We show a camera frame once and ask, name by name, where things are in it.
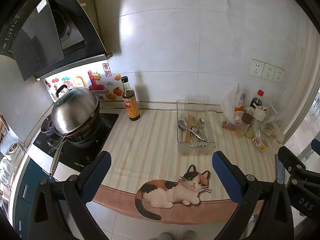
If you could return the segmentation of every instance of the cat tail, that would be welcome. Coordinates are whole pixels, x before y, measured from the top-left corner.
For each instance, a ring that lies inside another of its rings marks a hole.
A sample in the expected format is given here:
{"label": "cat tail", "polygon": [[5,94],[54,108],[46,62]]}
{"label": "cat tail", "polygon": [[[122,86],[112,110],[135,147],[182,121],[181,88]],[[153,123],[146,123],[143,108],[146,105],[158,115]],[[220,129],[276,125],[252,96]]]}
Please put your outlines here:
{"label": "cat tail", "polygon": [[150,219],[154,219],[154,220],[161,220],[160,215],[152,213],[152,212],[145,209],[145,207],[142,204],[142,198],[143,198],[143,192],[141,190],[138,190],[136,193],[135,204],[136,204],[136,208],[139,211],[139,213],[146,218],[150,218]]}

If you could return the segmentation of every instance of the black lid handle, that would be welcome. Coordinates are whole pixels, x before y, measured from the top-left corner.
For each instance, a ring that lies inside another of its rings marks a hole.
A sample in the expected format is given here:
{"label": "black lid handle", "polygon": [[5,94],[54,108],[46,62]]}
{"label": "black lid handle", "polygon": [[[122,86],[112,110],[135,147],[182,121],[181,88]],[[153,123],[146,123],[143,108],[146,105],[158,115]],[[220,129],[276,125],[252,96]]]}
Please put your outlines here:
{"label": "black lid handle", "polygon": [[59,93],[60,93],[64,88],[68,89],[68,86],[67,86],[67,85],[62,85],[61,87],[59,87],[59,88],[57,89],[57,92],[56,92],[56,97],[57,97],[57,98],[59,98]]}

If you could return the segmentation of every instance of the clear plastic bin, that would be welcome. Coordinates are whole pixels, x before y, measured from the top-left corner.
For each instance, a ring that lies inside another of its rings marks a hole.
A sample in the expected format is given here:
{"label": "clear plastic bin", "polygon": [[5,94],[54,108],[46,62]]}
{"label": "clear plastic bin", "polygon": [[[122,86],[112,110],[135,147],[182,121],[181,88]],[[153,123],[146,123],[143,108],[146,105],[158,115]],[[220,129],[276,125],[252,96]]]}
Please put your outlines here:
{"label": "clear plastic bin", "polygon": [[196,122],[199,118],[204,120],[204,133],[207,137],[208,142],[197,142],[196,136],[191,133],[193,136],[194,142],[190,139],[189,143],[185,143],[184,139],[186,136],[187,130],[181,130],[177,123],[177,145],[178,145],[178,154],[180,155],[209,155],[214,153],[216,147],[214,136],[212,132],[212,127],[210,124],[209,116],[207,109],[204,105],[203,100],[184,100],[180,99],[177,101],[177,121],[183,120],[186,122],[185,118],[188,120],[188,116],[192,114]]}

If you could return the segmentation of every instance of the cabinet door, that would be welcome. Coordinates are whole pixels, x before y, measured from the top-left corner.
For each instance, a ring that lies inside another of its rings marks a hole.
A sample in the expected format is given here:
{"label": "cabinet door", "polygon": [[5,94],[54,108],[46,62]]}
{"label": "cabinet door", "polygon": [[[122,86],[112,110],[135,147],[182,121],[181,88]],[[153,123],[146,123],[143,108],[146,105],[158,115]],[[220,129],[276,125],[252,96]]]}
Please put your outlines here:
{"label": "cabinet door", "polygon": [[30,159],[21,181],[18,197],[32,203],[39,181],[43,178],[48,179],[49,177],[43,172],[42,168],[38,164]]}
{"label": "cabinet door", "polygon": [[32,204],[17,198],[15,210],[15,230],[23,240],[28,240],[29,218],[31,213]]}

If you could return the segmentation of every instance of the screw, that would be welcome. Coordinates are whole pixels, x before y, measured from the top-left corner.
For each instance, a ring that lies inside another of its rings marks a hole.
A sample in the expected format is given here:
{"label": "screw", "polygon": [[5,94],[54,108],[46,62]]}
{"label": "screw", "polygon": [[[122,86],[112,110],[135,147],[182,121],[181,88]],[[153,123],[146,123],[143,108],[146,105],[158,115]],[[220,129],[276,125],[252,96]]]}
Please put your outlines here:
{"label": "screw", "polygon": [[247,175],[247,180],[248,181],[254,181],[255,180],[255,177],[251,174]]}
{"label": "screw", "polygon": [[69,180],[70,181],[75,181],[76,179],[78,178],[78,175],[71,175],[70,177],[69,177]]}
{"label": "screw", "polygon": [[283,180],[279,178],[279,179],[277,179],[277,183],[282,185],[283,184]]}
{"label": "screw", "polygon": [[41,179],[41,181],[40,181],[40,184],[41,185],[44,185],[44,184],[46,184],[47,183],[47,179]]}

